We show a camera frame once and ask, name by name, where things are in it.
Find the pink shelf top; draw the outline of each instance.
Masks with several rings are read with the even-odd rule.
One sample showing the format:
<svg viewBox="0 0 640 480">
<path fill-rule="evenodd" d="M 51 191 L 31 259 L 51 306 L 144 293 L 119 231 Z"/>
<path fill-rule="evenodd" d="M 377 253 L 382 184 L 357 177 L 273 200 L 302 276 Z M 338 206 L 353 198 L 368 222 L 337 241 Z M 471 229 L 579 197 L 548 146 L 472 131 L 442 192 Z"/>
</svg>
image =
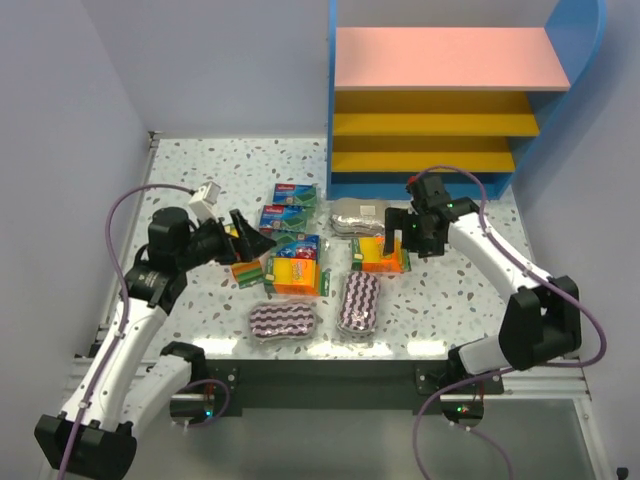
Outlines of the pink shelf top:
<svg viewBox="0 0 640 480">
<path fill-rule="evenodd" d="M 569 89 L 544 28 L 338 28 L 336 89 Z"/>
</svg>

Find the white speckled surface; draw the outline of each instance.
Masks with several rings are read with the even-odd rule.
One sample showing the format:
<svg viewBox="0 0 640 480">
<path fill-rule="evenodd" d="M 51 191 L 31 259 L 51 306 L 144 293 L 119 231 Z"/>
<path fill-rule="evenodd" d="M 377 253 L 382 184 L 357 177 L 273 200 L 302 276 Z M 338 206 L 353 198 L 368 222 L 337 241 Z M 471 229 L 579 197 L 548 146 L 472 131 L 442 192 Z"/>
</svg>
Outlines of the white speckled surface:
<svg viewBox="0 0 640 480">
<path fill-rule="evenodd" d="M 239 208 L 252 224 L 258 209 L 272 194 L 276 182 L 319 183 L 326 177 L 323 139 L 180 139 L 162 140 L 154 161 L 151 183 L 178 183 L 196 188 L 212 179 L 222 187 L 220 216 Z M 158 208 L 187 207 L 188 197 L 174 191 L 145 195 L 126 267 L 146 243 L 146 228 Z M 523 254 L 529 254 L 509 190 L 487 211 L 497 230 Z M 316 228 L 324 230 L 321 217 Z M 350 267 L 346 240 L 330 239 L 331 296 L 307 298 L 320 324 L 307 340 L 283 340 L 260 345 L 249 336 L 248 312 L 269 301 L 261 285 L 239 290 L 228 268 L 200 267 L 189 274 L 189 286 L 171 316 L 151 342 L 146 359 L 157 358 L 172 340 L 193 342 L 209 358 L 445 358 L 459 345 L 498 332 L 504 304 L 483 275 L 462 254 L 449 250 L 428 262 L 412 256 L 413 271 L 382 279 L 378 331 L 369 343 L 344 341 L 335 322 L 340 305 L 342 276 Z M 274 296 L 272 301 L 282 296 Z"/>
</svg>

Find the wall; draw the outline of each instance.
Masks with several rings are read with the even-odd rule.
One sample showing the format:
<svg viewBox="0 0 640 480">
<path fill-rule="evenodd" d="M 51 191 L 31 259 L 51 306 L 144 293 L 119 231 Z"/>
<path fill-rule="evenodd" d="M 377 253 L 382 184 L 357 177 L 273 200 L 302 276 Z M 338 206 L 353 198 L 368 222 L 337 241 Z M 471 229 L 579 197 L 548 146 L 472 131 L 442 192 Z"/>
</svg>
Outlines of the wall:
<svg viewBox="0 0 640 480">
<path fill-rule="evenodd" d="M 608 355 L 586 370 L 614 467 L 640 472 L 640 3 L 611 0 L 604 43 L 553 138 L 514 184 L 536 260 L 569 274 L 607 330 Z M 585 328 L 583 357 L 597 348 Z"/>
<path fill-rule="evenodd" d="M 33 428 L 95 334 L 104 217 L 141 182 L 147 134 L 78 0 L 0 3 L 0 63 L 0 478 L 32 479 Z"/>
<path fill-rule="evenodd" d="M 322 134 L 320 0 L 83 0 L 148 130 Z"/>
</svg>

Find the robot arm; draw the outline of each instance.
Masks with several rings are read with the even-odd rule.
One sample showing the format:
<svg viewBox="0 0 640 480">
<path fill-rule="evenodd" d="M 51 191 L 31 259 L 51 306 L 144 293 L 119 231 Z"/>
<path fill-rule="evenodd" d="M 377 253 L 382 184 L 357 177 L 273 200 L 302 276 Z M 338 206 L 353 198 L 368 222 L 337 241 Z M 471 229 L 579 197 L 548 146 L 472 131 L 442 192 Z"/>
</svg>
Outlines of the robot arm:
<svg viewBox="0 0 640 480">
<path fill-rule="evenodd" d="M 56 417 L 42 415 L 36 426 L 36 439 L 53 468 L 60 469 L 71 439 L 75 444 L 67 471 L 96 480 L 120 480 L 133 462 L 136 438 L 151 419 L 189 381 L 208 378 L 204 351 L 174 342 L 163 349 L 144 380 L 129 391 L 151 339 L 187 286 L 188 271 L 211 261 L 221 265 L 252 261 L 275 246 L 237 210 L 230 212 L 237 236 L 227 234 L 222 220 L 213 215 L 219 190 L 210 182 L 193 195 L 189 205 L 198 217 L 198 227 L 181 208 L 154 213 L 149 243 L 138 251 L 125 275 L 128 318 L 122 318 L 121 300 L 78 389 Z M 93 389 L 87 392 L 91 384 Z"/>
<path fill-rule="evenodd" d="M 528 273 L 548 279 L 578 298 L 578 289 L 570 278 L 552 278 L 509 245 L 485 220 L 493 237 L 527 266 L 527 272 L 521 272 L 483 233 L 478 206 L 468 198 L 451 200 L 440 177 L 413 179 L 407 189 L 415 212 L 387 209 L 385 252 L 393 250 L 396 230 L 402 231 L 403 248 L 421 258 L 443 255 L 444 245 L 449 243 L 480 269 L 507 304 L 498 335 L 449 351 L 446 384 L 504 367 L 527 370 L 580 347 L 578 310 Z"/>
</svg>

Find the cable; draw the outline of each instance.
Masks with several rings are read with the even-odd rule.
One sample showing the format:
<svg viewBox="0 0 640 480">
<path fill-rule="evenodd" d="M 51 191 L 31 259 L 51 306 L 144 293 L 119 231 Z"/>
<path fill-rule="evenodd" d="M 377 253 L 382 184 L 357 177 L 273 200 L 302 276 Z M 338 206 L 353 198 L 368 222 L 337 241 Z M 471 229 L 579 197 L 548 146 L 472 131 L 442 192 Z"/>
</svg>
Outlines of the cable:
<svg viewBox="0 0 640 480">
<path fill-rule="evenodd" d="M 444 169 L 444 170 L 450 170 L 450 171 L 454 171 L 454 172 L 457 172 L 457 173 L 461 173 L 462 175 L 464 175 L 465 177 L 469 178 L 471 181 L 473 181 L 473 183 L 475 183 L 478 186 L 478 188 L 480 189 L 480 194 L 481 194 L 480 211 L 478 213 L 478 217 L 479 217 L 479 221 L 480 221 L 480 228 L 482 229 L 482 233 L 484 233 L 487 236 L 487 238 L 489 239 L 491 244 L 494 247 L 496 247 L 496 249 L 502 255 L 504 255 L 504 257 L 507 260 L 509 260 L 516 268 L 518 268 L 523 274 L 528 275 L 529 277 L 534 279 L 536 282 L 538 282 L 540 285 L 543 285 L 548 290 L 550 290 L 551 292 L 553 292 L 556 295 L 558 295 L 559 297 L 561 297 L 567 303 L 569 303 L 570 305 L 572 305 L 573 307 L 577 308 L 582 313 L 584 313 L 584 315 L 587 317 L 587 319 L 591 322 L 591 325 L 593 325 L 593 328 L 596 330 L 596 333 L 598 334 L 598 337 L 599 337 L 599 340 L 600 340 L 600 348 L 598 350 L 598 353 L 596 353 L 596 355 L 593 358 L 591 358 L 589 360 L 585 360 L 585 361 L 569 362 L 569 363 L 547 362 L 543 366 L 557 367 L 557 368 L 583 368 L 583 367 L 588 367 L 590 365 L 593 365 L 593 364 L 599 362 L 600 360 L 602 360 L 602 358 L 604 357 L 604 355 L 607 352 L 607 337 L 606 337 L 606 335 L 604 333 L 604 329 L 602 328 L 602 325 L 600 324 L 600 322 L 598 322 L 598 320 L 595 318 L 593 313 L 591 313 L 591 311 L 587 307 L 585 307 L 582 303 L 580 303 L 577 299 L 575 299 L 574 297 L 572 297 L 568 293 L 560 290 L 558 287 L 556 287 L 555 285 L 553 285 L 552 283 L 550 283 L 546 279 L 544 279 L 544 278 L 536 275 L 532 271 L 530 271 L 527 268 L 526 265 L 521 263 L 513 255 L 511 255 L 511 253 L 506 248 L 504 248 L 502 246 L 502 244 L 493 236 L 493 234 L 491 233 L 491 229 L 487 225 L 487 219 L 485 217 L 485 207 L 486 207 L 486 205 L 488 203 L 488 198 L 487 198 L 487 191 L 484 188 L 484 185 L 482 184 L 482 182 L 474 174 L 472 174 L 471 172 L 469 172 L 467 170 L 464 170 L 462 168 L 454 167 L 452 165 L 434 165 L 432 167 L 426 168 L 416 176 L 416 179 L 426 175 L 429 172 L 433 172 L 436 169 L 438 169 L 438 170 L 439 169 Z M 504 374 L 507 374 L 507 373 L 511 373 L 513 371 L 514 371 L 513 368 L 507 368 L 505 370 L 496 370 L 496 371 L 493 371 L 493 372 L 483 373 L 481 375 L 476 375 L 476 376 L 461 380 L 460 382 L 454 383 L 452 385 L 449 385 L 447 387 L 444 387 L 444 388 L 438 390 L 433 395 L 431 395 L 426 400 L 426 402 L 424 402 L 424 404 L 420 408 L 420 411 L 418 412 L 418 415 L 416 416 L 416 420 L 415 420 L 415 422 L 413 424 L 412 444 L 413 444 L 413 454 L 415 456 L 416 463 L 418 464 L 418 468 L 420 469 L 420 472 L 422 473 L 422 475 L 423 475 L 423 477 L 425 479 L 431 480 L 431 477 L 429 476 L 429 474 L 428 474 L 428 472 L 426 470 L 426 467 L 422 463 L 422 460 L 420 459 L 420 454 L 418 452 L 418 428 L 420 426 L 420 421 L 422 419 L 422 415 L 427 410 L 429 405 L 431 405 L 431 403 L 433 403 L 441 395 L 443 395 L 443 394 L 445 394 L 447 392 L 450 392 L 452 390 L 456 390 L 456 389 L 458 389 L 460 387 L 463 387 L 463 386 L 466 386 L 466 385 L 471 385 L 471 384 L 479 382 L 479 381 L 487 380 L 489 378 L 492 378 L 494 375 L 504 375 Z M 511 461 L 509 460 L 509 457 L 507 456 L 507 453 L 502 449 L 502 447 L 500 447 L 494 440 L 492 440 L 491 438 L 489 438 L 488 436 L 486 436 L 485 434 L 483 434 L 481 432 L 477 432 L 477 431 L 475 431 L 473 429 L 471 429 L 469 431 L 474 433 L 475 435 L 479 436 L 480 438 L 486 440 L 493 447 L 495 447 L 496 450 L 498 450 L 498 452 L 500 453 L 502 458 L 504 458 L 505 463 L 507 464 L 507 470 L 509 472 L 509 479 L 512 480 L 514 478 L 513 465 L 511 463 Z"/>
<path fill-rule="evenodd" d="M 204 422 L 189 424 L 187 428 L 207 427 L 212 423 L 215 423 L 222 415 L 224 415 L 224 412 L 227 411 L 227 407 L 229 407 L 229 402 L 231 401 L 231 392 L 229 391 L 229 387 L 224 382 L 221 382 L 220 380 L 216 380 L 214 378 L 208 378 L 206 380 L 197 380 L 195 382 L 192 382 L 186 387 L 184 387 L 183 389 L 181 389 L 179 393 L 183 393 L 186 390 L 189 390 L 194 387 L 198 387 L 200 385 L 218 385 L 219 387 L 222 387 L 222 389 L 224 390 L 224 404 L 222 405 L 222 408 L 218 411 L 216 415 L 207 418 Z"/>
<path fill-rule="evenodd" d="M 128 197 L 137 192 L 144 192 L 146 190 L 151 190 L 153 188 L 166 188 L 170 190 L 179 190 L 181 192 L 188 193 L 189 195 L 193 195 L 195 193 L 194 190 L 190 190 L 186 187 L 182 187 L 180 185 L 171 185 L 165 183 L 151 183 L 148 185 L 142 185 L 140 187 L 132 188 L 128 192 L 122 194 L 118 199 L 113 203 L 111 208 L 109 209 L 109 213 L 107 214 L 107 221 L 104 225 L 104 237 L 107 242 L 107 251 L 109 253 L 109 259 L 111 260 L 111 264 L 113 265 L 114 270 L 116 271 L 116 276 L 118 277 L 118 282 L 120 283 L 120 295 L 122 297 L 122 318 L 120 319 L 120 325 L 118 326 L 118 332 L 122 333 L 127 325 L 129 318 L 129 292 L 127 290 L 127 282 L 124 278 L 124 272 L 122 271 L 122 267 L 118 262 L 118 256 L 116 255 L 115 248 L 113 246 L 113 240 L 111 238 L 111 222 L 113 220 L 113 216 L 116 213 L 116 210 L 120 206 L 120 204 L 126 200 Z M 87 388 L 85 389 L 84 396 L 82 397 L 81 407 L 78 409 L 78 413 L 73 422 L 73 426 L 71 427 L 71 432 L 69 433 L 69 438 L 67 439 L 67 444 L 64 447 L 64 453 L 62 454 L 62 460 L 60 461 L 60 468 L 58 469 L 58 477 L 57 480 L 64 480 L 64 477 L 67 472 L 67 467 L 69 466 L 69 460 L 71 458 L 71 452 L 73 451 L 73 445 L 75 444 L 76 437 L 78 436 L 78 431 L 80 430 L 80 425 L 82 424 L 82 417 L 84 417 L 85 411 L 89 405 L 89 401 L 91 400 L 91 396 L 93 395 L 93 389 L 95 388 L 98 380 L 100 379 L 100 375 L 104 371 L 111 355 L 113 355 L 113 351 L 118 344 L 118 340 L 120 337 L 113 337 L 107 350 L 105 351 L 102 360 L 98 364 L 93 377 L 89 380 Z"/>
</svg>

